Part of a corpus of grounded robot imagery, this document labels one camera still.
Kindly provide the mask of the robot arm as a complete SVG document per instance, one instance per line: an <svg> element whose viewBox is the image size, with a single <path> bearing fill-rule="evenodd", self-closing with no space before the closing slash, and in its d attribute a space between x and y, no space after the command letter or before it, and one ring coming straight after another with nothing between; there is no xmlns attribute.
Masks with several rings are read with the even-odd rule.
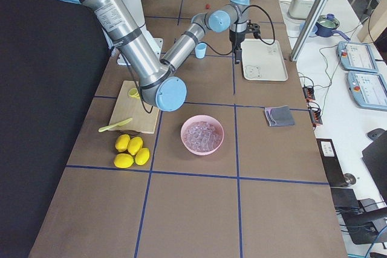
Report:
<svg viewBox="0 0 387 258"><path fill-rule="evenodd" d="M82 4L94 12L113 46L139 76L141 99L169 112L180 108L187 94L185 83L174 76L176 70L208 31L229 30L244 35L250 4L250 0L230 0L219 10L195 15L190 27L164 57L159 58L154 51L155 43L145 29L141 0L60 1Z"/></svg>

